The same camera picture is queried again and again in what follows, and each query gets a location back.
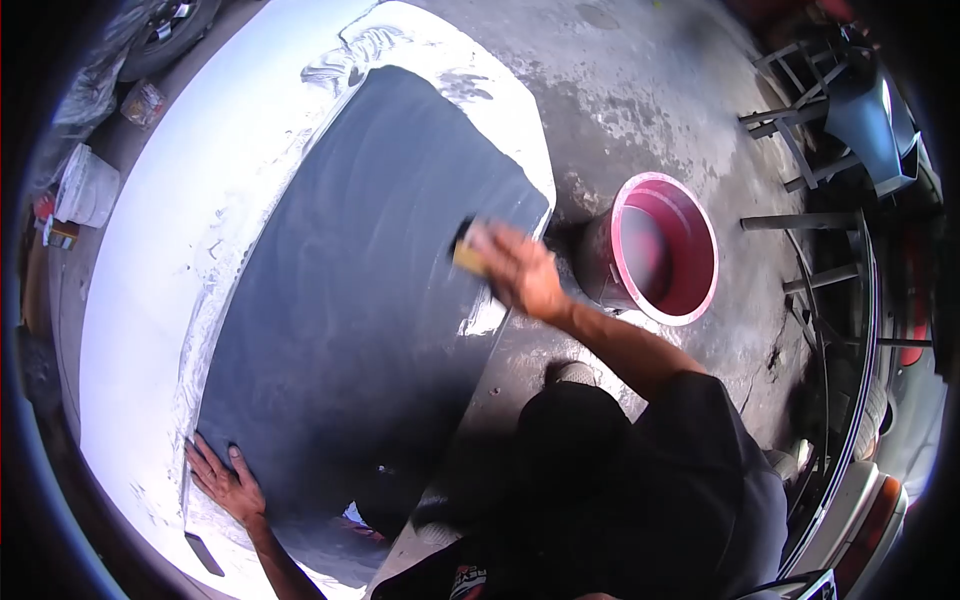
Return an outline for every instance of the sanding sponge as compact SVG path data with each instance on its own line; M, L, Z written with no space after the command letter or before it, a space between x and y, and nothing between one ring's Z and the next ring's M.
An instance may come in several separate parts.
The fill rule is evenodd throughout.
M469 218L460 226L453 243L453 264L480 277L487 276L487 263L479 252L470 247L470 239L484 229L484 224Z

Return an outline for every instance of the sneaker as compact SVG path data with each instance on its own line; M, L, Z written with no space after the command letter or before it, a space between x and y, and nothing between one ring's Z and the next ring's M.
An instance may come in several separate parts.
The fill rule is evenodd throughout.
M420 541L432 546L449 546L461 537L451 527L439 521L430 521L415 531Z
M596 387L597 378L593 374L593 367L587 363L582 363L580 361L574 361L567 365L563 365L557 375L553 378L554 383L560 383L561 381L569 381L570 383L583 383L584 385L591 385Z

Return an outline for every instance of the wheel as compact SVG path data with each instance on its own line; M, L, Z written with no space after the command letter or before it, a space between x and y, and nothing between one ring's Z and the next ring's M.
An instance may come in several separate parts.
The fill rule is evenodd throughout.
M204 36L221 0L173 0L133 39L117 79L135 82L173 62Z

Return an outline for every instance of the printed logo on shirt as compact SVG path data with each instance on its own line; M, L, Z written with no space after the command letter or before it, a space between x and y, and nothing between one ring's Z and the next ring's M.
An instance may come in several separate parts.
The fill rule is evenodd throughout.
M485 583L487 583L487 569L478 568L472 564L458 566L457 574L453 578L450 600L475 600L480 597Z

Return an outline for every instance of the bucket rim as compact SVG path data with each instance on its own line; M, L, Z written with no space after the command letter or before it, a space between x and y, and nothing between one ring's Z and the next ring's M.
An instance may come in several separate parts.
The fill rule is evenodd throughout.
M636 284L632 277L630 277L630 272L627 270L627 262L623 256L623 247L620 243L620 221L623 214L623 207L627 202L627 198L630 197L631 192L639 186L641 183L646 181L663 181L678 188L681 192L684 193L696 206L697 210L700 213L700 217L704 220L704 223L707 224L707 231L710 236L710 248L713 253L713 274L710 279L710 286L707 289L707 293L704 294L704 299L701 300L700 304L697 305L692 311L683 314L683 315L670 315L654 306L648 299L644 298L640 294L639 289L637 289ZM713 224L710 222L710 219L707 217L707 212L704 210L703 206L700 204L700 201L697 200L697 197L686 188L682 183L673 179L669 175L664 173L658 173L656 171L647 171L645 173L639 173L629 178L622 186L620 186L619 191L616 193L616 197L613 200L613 207L611 213L611 243L613 246L613 260L616 263L616 270L620 273L621 278L623 279L624 287L627 288L627 293L630 294L630 298L636 304L636 307L641 310L645 315L653 319L654 321L670 326L680 326L691 324L697 319L699 319L710 306L710 303L713 301L713 295L716 293L717 287L717 278L719 275L719 256L717 254L717 239L716 235L713 232Z

